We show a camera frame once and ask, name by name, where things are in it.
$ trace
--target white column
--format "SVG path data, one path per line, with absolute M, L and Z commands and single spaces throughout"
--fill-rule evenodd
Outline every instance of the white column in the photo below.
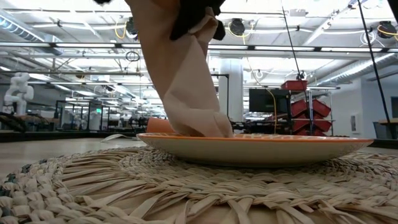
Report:
M 232 121 L 243 121 L 243 61 L 240 58 L 222 58 L 219 74 L 218 97 L 221 112 Z

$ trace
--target round woven placemat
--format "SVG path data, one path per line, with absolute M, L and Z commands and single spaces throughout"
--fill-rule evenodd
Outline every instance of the round woven placemat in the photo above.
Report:
M 0 222 L 398 223 L 398 157 L 355 153 L 289 169 L 191 164 L 149 147 L 26 165 L 0 188 Z

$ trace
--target computer monitor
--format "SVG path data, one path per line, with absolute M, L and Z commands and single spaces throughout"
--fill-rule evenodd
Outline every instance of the computer monitor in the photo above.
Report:
M 275 97 L 277 113 L 288 113 L 288 103 L 290 103 L 288 90 L 270 90 Z M 274 98 L 265 89 L 249 90 L 249 111 L 273 113 Z

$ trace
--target plate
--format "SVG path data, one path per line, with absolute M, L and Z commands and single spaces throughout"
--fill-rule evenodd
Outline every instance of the plate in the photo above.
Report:
M 292 167 L 345 156 L 373 140 L 235 134 L 233 138 L 201 138 L 174 133 L 145 133 L 137 137 L 149 146 L 181 159 L 218 166 Z

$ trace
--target cloth napkin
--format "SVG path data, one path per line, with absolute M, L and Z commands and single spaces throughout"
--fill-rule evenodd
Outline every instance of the cloth napkin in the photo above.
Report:
M 179 0 L 126 0 L 139 31 L 150 78 L 174 131 L 189 136 L 232 137 L 228 117 L 220 113 L 206 62 L 208 43 L 218 27 L 213 10 L 187 34 L 170 40 Z

